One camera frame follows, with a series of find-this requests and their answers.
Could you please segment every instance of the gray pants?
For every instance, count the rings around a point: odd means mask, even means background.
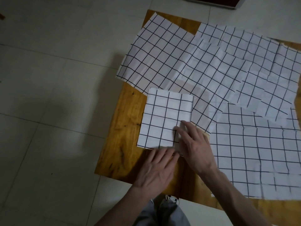
[[[156,211],[151,201],[137,217],[134,226],[190,226],[190,223],[180,207],[172,202],[164,202]]]

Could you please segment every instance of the white tile floor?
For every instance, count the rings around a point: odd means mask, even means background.
[[[301,0],[0,0],[0,225],[93,225],[129,184],[95,175],[147,9],[301,42]],[[230,225],[185,200],[192,225]]]

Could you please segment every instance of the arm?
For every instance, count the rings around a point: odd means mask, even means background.
[[[188,133],[176,127],[181,135],[180,146],[189,166],[214,194],[233,225],[271,225],[222,173],[216,163],[207,137],[187,121]]]
[[[179,154],[174,149],[152,150],[126,195],[95,226],[133,225],[147,202],[158,196],[173,178]]]

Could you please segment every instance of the sneaker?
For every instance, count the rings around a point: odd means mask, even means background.
[[[161,204],[160,206],[165,203],[166,201],[171,201],[177,205],[179,205],[179,199],[174,197],[174,196],[171,196],[171,195],[165,195],[165,198],[163,198],[163,200],[161,201]]]

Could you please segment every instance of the wooden table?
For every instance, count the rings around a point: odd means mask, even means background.
[[[143,25],[155,11],[148,10]],[[200,22],[157,12],[186,31],[195,34]],[[301,50],[301,44],[282,41]],[[295,100],[298,118],[301,117],[301,87]],[[146,96],[124,83],[111,121],[106,143],[101,151],[95,173],[120,181],[133,183],[149,150],[136,146],[141,126]],[[202,205],[222,209],[211,197],[209,189],[180,157],[174,179],[164,191],[165,194],[193,201]],[[271,201],[250,199],[271,223],[276,225],[301,224],[301,201]]]

